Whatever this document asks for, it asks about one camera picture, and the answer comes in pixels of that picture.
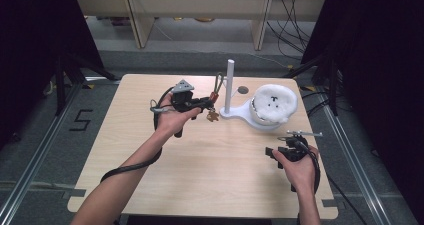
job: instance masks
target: wooden table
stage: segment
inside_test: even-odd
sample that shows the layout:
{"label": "wooden table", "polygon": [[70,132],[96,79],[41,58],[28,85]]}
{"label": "wooden table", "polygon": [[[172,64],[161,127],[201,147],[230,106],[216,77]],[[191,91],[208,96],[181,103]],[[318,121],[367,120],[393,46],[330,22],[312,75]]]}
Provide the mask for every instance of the wooden table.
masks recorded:
{"label": "wooden table", "polygon": [[[84,197],[71,197],[68,209],[76,212],[101,177],[118,167],[154,131],[151,99],[159,100],[181,79],[195,87],[194,97],[209,96],[215,77],[186,75],[124,76],[100,128],[75,189],[86,190]],[[280,84],[299,97],[298,109],[288,123],[263,132],[241,119],[210,122],[207,111],[189,121],[181,138],[165,144],[161,158],[147,170],[123,213],[145,215],[295,218],[298,201],[290,191],[284,171],[265,156],[265,147],[277,148],[287,130],[311,131],[297,84],[291,79],[236,77],[233,87],[246,86],[247,94],[236,94],[231,106],[240,106],[264,84]],[[224,106],[225,88],[216,102]],[[313,137],[307,137],[316,145]],[[320,161],[321,183],[317,205],[322,219],[334,219],[337,207],[324,207],[333,201],[325,169]]]}

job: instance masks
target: forearm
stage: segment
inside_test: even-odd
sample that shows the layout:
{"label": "forearm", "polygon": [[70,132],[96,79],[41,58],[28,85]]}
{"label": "forearm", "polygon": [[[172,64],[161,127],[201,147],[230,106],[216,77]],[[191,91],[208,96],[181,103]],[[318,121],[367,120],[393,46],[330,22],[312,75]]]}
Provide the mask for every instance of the forearm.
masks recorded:
{"label": "forearm", "polygon": [[[143,143],[121,166],[152,159],[168,140],[160,131]],[[121,214],[147,167],[107,178],[86,198],[72,224],[112,224]]]}
{"label": "forearm", "polygon": [[304,191],[299,193],[298,191],[297,196],[299,200],[300,224],[321,224],[314,192]]}

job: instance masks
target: white cylinder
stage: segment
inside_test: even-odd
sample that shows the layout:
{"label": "white cylinder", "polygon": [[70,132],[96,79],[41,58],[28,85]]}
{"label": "white cylinder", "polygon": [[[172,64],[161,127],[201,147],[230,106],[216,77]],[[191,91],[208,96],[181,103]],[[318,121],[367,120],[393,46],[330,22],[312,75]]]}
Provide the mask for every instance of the white cylinder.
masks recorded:
{"label": "white cylinder", "polygon": [[231,93],[233,90],[233,76],[234,76],[234,60],[228,59],[228,66],[227,66],[227,87],[225,92],[225,113],[230,112],[230,105],[231,105]]}

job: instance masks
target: hand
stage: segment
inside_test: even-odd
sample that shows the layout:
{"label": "hand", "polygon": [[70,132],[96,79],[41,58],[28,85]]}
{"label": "hand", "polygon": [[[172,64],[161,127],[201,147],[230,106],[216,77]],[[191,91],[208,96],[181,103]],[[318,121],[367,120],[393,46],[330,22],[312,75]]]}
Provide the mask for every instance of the hand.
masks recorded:
{"label": "hand", "polygon": [[[172,108],[171,105],[172,94],[168,93],[162,103],[161,107]],[[190,111],[180,113],[178,111],[167,111],[159,115],[159,122],[156,131],[163,132],[166,136],[171,137],[175,133],[183,129],[184,124],[192,117],[200,113],[200,108],[194,108]]]}
{"label": "hand", "polygon": [[[309,149],[318,159],[318,149],[312,146],[309,146]],[[275,159],[283,165],[287,179],[296,188],[296,191],[314,192],[315,168],[310,156],[306,155],[297,162],[291,162],[282,153],[275,149],[272,150],[272,154]]]}

